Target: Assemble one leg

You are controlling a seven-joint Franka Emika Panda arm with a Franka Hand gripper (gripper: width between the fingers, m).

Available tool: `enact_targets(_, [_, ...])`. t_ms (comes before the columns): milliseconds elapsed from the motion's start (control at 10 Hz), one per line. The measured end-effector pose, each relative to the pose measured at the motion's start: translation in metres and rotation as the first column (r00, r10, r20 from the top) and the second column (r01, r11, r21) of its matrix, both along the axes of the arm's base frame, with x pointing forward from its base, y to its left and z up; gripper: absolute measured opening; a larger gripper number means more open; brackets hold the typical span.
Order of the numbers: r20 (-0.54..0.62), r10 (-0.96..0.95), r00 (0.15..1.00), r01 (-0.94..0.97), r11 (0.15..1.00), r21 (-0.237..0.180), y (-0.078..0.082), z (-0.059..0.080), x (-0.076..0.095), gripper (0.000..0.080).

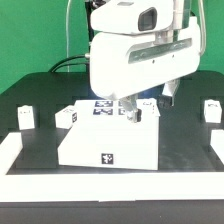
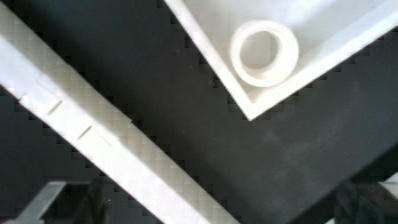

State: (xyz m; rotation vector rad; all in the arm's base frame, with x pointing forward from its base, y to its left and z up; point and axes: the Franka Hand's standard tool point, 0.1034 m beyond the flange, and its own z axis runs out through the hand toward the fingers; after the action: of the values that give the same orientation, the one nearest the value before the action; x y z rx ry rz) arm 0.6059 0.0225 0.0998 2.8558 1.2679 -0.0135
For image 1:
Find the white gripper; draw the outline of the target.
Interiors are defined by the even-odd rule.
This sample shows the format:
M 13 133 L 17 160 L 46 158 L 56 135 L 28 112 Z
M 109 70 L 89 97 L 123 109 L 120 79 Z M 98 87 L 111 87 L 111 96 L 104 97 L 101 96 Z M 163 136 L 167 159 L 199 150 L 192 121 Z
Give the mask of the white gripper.
M 133 123 L 141 121 L 142 110 L 137 108 L 138 96 L 132 94 L 166 82 L 158 105 L 170 108 L 180 84 L 176 78 L 195 72 L 200 62 L 200 29 L 195 17 L 190 19 L 188 28 L 179 32 L 176 42 L 156 45 L 154 41 L 154 34 L 109 33 L 99 33 L 92 41 L 92 90 L 101 98 L 122 98 L 127 119 Z

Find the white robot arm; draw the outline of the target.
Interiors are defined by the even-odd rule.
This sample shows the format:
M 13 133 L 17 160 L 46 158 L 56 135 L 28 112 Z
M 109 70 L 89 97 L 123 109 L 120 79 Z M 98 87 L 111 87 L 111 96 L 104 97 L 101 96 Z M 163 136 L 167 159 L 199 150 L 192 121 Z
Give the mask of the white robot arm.
M 201 31 L 190 0 L 110 0 L 91 13 L 90 84 L 136 122 L 137 94 L 197 70 Z

